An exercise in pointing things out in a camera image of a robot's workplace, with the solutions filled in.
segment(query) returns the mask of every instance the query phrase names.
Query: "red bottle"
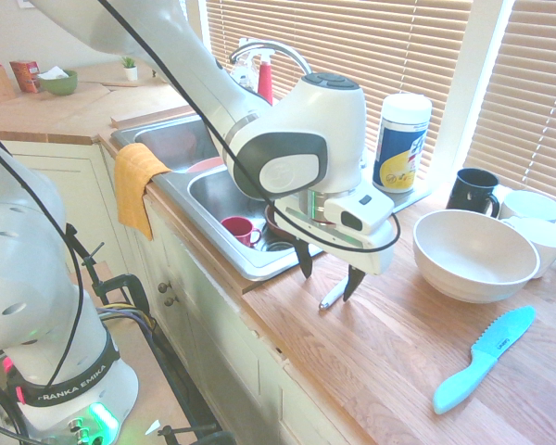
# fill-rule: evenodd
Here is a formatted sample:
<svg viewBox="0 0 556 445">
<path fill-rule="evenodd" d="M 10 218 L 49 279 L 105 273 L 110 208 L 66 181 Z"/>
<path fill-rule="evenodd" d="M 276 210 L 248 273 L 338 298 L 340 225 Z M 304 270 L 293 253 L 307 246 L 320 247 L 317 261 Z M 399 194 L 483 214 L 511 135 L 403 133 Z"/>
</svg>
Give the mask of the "red bottle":
<svg viewBox="0 0 556 445">
<path fill-rule="evenodd" d="M 259 63 L 258 94 L 273 105 L 272 64 L 270 62 L 270 54 L 265 51 L 261 53 Z"/>
</svg>

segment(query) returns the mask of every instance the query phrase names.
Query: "wall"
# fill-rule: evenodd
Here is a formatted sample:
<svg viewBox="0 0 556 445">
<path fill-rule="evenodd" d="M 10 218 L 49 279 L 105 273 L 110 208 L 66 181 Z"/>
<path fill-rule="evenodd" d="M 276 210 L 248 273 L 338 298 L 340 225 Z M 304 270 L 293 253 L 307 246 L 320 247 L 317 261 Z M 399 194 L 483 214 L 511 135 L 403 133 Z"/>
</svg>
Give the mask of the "wall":
<svg viewBox="0 0 556 445">
<path fill-rule="evenodd" d="M 35 8 L 17 0 L 0 0 L 0 62 L 14 77 L 10 60 L 35 60 L 41 71 L 68 69 L 117 60 L 79 42 Z"/>
</svg>

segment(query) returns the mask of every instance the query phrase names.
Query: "small potted plant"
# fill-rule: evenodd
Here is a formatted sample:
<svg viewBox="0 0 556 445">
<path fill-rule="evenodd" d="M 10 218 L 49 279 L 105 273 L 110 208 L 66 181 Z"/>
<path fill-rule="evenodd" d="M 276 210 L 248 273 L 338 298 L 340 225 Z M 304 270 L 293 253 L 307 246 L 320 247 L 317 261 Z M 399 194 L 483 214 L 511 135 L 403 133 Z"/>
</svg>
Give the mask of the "small potted plant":
<svg viewBox="0 0 556 445">
<path fill-rule="evenodd" d="M 122 57 L 121 63 L 123 64 L 123 68 L 126 71 L 126 78 L 131 82 L 137 81 L 138 67 L 136 67 L 136 63 L 134 62 L 133 58 Z"/>
</svg>

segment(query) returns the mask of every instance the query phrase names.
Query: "stainless steel sink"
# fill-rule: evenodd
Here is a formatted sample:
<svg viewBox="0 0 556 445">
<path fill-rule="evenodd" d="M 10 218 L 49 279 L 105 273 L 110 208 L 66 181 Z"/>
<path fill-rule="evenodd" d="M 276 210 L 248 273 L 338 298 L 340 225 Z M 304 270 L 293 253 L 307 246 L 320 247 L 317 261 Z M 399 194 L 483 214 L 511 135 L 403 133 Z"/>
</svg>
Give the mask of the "stainless steel sink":
<svg viewBox="0 0 556 445">
<path fill-rule="evenodd" d="M 292 245 L 268 229 L 265 203 L 241 193 L 226 167 L 187 172 L 200 160 L 218 156 L 201 119 L 190 116 L 120 130 L 113 138 L 121 146 L 133 142 L 145 144 L 172 169 L 172 172 L 155 176 L 155 184 L 245 278 L 266 280 L 298 264 Z M 221 225 L 221 220 L 228 216 L 244 216 L 261 230 L 261 240 L 255 247 L 244 246 Z M 318 248 L 310 246 L 311 255 L 319 252 Z"/>
</svg>

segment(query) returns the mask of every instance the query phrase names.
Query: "red box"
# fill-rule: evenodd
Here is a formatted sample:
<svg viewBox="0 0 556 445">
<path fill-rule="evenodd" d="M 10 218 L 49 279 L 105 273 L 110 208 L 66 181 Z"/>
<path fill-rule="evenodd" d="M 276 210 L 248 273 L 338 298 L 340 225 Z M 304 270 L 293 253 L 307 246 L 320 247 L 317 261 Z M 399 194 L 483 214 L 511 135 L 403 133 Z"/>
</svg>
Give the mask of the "red box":
<svg viewBox="0 0 556 445">
<path fill-rule="evenodd" d="M 10 67 L 15 73 L 20 91 L 23 93 L 39 93 L 39 67 L 37 62 L 30 60 L 17 60 L 10 62 Z"/>
</svg>

